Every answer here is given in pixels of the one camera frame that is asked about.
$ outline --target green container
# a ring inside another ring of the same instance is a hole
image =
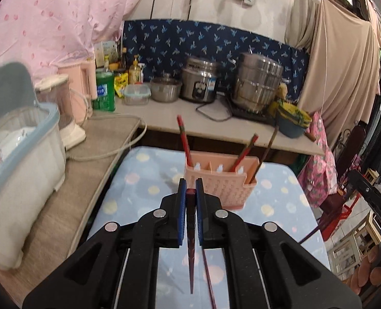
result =
[[[97,99],[93,100],[93,109],[115,111],[115,88],[112,72],[96,73]]]

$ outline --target blue label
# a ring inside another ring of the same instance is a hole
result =
[[[108,94],[107,84],[97,86],[97,96],[106,96]]]

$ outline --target navy bird print cloth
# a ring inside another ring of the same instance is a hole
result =
[[[249,31],[220,24],[183,20],[125,21],[123,46],[128,49],[128,59],[146,64],[144,80],[169,73],[181,78],[189,55],[207,58],[220,63],[218,90],[230,91],[236,77],[236,68],[229,59],[240,53],[265,55],[284,67],[283,77],[288,84],[288,100],[296,102],[306,76],[309,55],[284,43],[274,41]]]

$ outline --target stainless steel pot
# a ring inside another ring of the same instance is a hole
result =
[[[181,98],[192,102],[212,103],[216,99],[218,63],[189,57],[182,71]]]
[[[283,66],[263,55],[250,53],[241,53],[237,66],[232,101],[243,109],[258,113],[274,99],[282,80]]]
[[[182,82],[165,74],[150,81],[151,98],[158,102],[175,102],[179,98]]]

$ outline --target blue bowl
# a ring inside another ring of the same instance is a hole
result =
[[[276,112],[276,124],[279,126],[279,131],[289,138],[299,138],[305,133],[304,128],[281,116],[279,111]]]

